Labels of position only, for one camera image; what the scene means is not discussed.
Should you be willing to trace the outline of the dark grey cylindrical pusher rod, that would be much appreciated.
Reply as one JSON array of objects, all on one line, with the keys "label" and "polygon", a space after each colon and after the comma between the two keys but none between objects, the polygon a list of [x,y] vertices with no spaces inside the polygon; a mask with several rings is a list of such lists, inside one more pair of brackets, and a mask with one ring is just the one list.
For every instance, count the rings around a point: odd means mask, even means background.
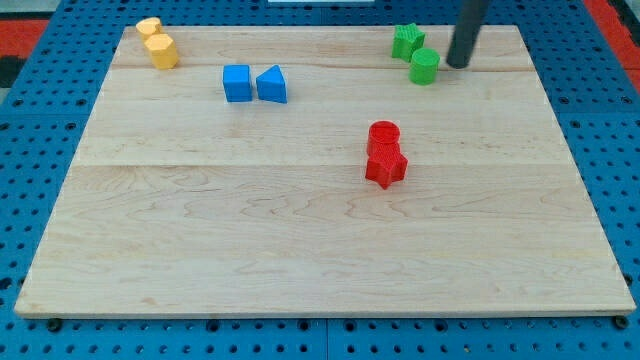
[{"label": "dark grey cylindrical pusher rod", "polygon": [[462,2],[446,57],[452,68],[463,69],[469,65],[488,9],[489,0]]}]

